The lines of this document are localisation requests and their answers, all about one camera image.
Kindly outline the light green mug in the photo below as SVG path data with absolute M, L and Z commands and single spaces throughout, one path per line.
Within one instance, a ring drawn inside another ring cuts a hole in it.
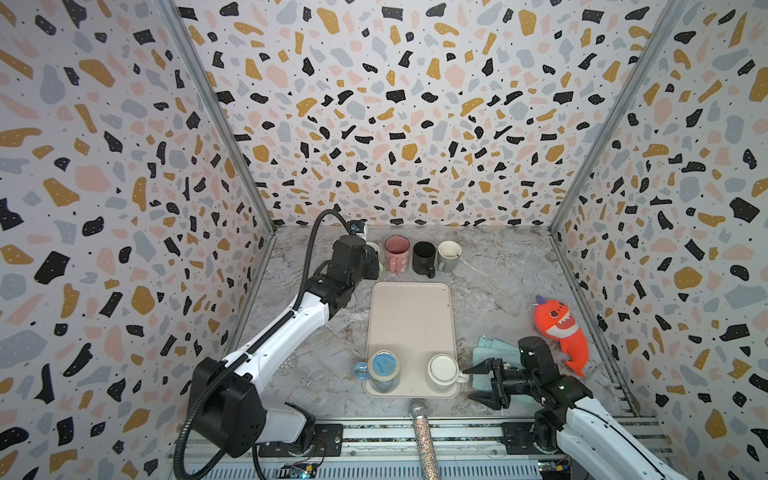
M 370 241 L 366 242 L 366 245 L 371 247 L 374 250 L 376 261 L 381 263 L 380 247 L 375 242 L 370 242 Z

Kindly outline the pink ghost mug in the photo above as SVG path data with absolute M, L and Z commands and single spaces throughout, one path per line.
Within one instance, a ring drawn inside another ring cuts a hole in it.
M 385 265 L 389 272 L 401 274 L 408 269 L 410 247 L 410 241 L 402 235 L 390 236 L 385 241 Z

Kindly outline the white mug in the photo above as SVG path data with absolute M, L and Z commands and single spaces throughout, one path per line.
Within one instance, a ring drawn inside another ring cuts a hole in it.
M 470 376 L 462 373 L 456 359 L 448 354 L 436 354 L 429 360 L 427 376 L 436 392 L 447 392 L 470 381 Z

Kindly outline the black mug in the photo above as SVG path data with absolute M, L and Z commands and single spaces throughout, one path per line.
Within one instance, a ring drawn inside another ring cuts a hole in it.
M 428 241 L 419 241 L 413 246 L 413 259 L 412 269 L 413 271 L 427 278 L 434 278 L 436 274 L 435 261 L 437 256 L 437 248 L 434 244 Z

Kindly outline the grey mug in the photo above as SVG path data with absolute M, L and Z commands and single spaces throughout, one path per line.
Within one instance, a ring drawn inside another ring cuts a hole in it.
M 450 273 L 459 264 L 462 247 L 455 241 L 446 240 L 438 245 L 437 254 L 437 269 L 444 273 Z

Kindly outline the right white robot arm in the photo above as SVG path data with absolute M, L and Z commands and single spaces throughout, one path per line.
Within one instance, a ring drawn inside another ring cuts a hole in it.
M 469 398 L 493 410 L 506 409 L 514 396 L 541 405 L 530 428 L 531 444 L 541 453 L 563 453 L 592 479 L 682 479 L 677 472 L 627 431 L 580 380 L 563 375 L 546 342 L 536 336 L 518 342 L 521 365 L 500 358 L 463 371 L 488 375 L 490 390 Z

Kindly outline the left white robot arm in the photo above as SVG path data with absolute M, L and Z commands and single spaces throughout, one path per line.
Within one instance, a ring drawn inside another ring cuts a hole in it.
M 333 244 L 327 269 L 307 281 L 297 309 L 291 307 L 261 334 L 217 361 L 204 359 L 193 372 L 190 401 L 195 402 L 230 364 L 243 362 L 213 390 L 192 429 L 232 457 L 256 444 L 281 442 L 304 451 L 314 436 L 315 416 L 295 405 L 266 407 L 261 394 L 298 346 L 345 308 L 362 280 L 379 275 L 376 251 L 356 235 Z

